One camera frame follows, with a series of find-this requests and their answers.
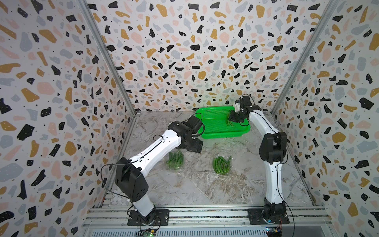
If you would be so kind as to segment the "clear container peppers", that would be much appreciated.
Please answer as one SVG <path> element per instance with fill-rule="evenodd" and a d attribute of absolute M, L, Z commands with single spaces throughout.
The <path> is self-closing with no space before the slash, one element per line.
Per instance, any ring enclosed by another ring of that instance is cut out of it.
<path fill-rule="evenodd" d="M 214 158 L 212 161 L 212 167 L 215 173 L 219 175 L 228 175 L 232 166 L 232 159 L 231 156 L 227 158 L 222 156 Z"/>
<path fill-rule="evenodd" d="M 182 151 L 169 152 L 169 159 L 166 162 L 166 166 L 170 170 L 180 170 L 184 167 L 184 161 Z"/>

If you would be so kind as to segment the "green plastic mesh basket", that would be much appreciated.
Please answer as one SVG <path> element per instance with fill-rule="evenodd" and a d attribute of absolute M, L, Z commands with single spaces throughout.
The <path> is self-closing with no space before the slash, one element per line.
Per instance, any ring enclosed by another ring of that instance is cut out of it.
<path fill-rule="evenodd" d="M 196 111 L 195 116 L 201 119 L 205 126 L 200 128 L 203 139 L 231 138 L 240 137 L 248 133 L 251 129 L 249 121 L 246 119 L 244 123 L 235 123 L 234 126 L 227 126 L 226 121 L 230 111 L 235 110 L 233 106 L 221 107 L 204 107 Z"/>

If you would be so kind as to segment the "green peppers bunch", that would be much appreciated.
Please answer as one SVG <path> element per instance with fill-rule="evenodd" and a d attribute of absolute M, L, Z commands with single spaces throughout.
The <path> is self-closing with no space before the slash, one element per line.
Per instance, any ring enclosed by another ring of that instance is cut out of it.
<path fill-rule="evenodd" d="M 234 126 L 233 122 L 230 121 L 230 118 L 227 118 L 226 124 L 227 124 L 227 126 L 231 126 L 231 127 Z"/>

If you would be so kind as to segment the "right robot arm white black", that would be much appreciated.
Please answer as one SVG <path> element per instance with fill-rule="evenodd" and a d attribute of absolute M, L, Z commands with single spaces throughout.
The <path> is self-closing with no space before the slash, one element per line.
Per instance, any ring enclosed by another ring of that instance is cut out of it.
<path fill-rule="evenodd" d="M 258 105 L 251 101 L 248 94 L 241 96 L 234 103 L 229 121 L 252 123 L 262 136 L 259 155 L 264 162 L 266 174 L 265 205 L 261 218 L 268 224 L 288 224 L 286 202 L 282 194 L 281 169 L 286 156 L 287 135 L 275 128 L 265 117 Z"/>

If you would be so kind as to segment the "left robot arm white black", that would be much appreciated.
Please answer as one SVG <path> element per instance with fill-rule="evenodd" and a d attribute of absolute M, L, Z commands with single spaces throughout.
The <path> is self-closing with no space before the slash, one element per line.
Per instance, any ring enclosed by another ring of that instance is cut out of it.
<path fill-rule="evenodd" d="M 205 131 L 202 119 L 192 115 L 184 121 L 172 122 L 163 135 L 138 155 L 121 158 L 115 167 L 115 185 L 123 192 L 137 211 L 142 222 L 151 223 L 156 216 L 156 207 L 147 195 L 149 190 L 146 176 L 154 166 L 173 149 L 184 149 L 200 153 L 203 141 L 200 130 Z"/>

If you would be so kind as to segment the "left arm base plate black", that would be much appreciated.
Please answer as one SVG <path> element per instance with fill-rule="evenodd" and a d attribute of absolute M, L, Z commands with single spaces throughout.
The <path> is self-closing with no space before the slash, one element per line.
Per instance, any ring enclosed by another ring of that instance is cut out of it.
<path fill-rule="evenodd" d="M 167 226 L 169 222 L 169 209 L 153 209 L 146 217 L 142 216 L 139 211 L 131 210 L 127 226 Z"/>

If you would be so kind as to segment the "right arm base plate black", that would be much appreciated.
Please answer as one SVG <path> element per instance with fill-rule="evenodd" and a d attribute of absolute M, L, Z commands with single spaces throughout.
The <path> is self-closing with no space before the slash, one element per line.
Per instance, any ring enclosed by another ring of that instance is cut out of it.
<path fill-rule="evenodd" d="M 287 214 L 269 213 L 264 208 L 247 209 L 247 217 L 251 225 L 279 225 L 290 224 Z"/>

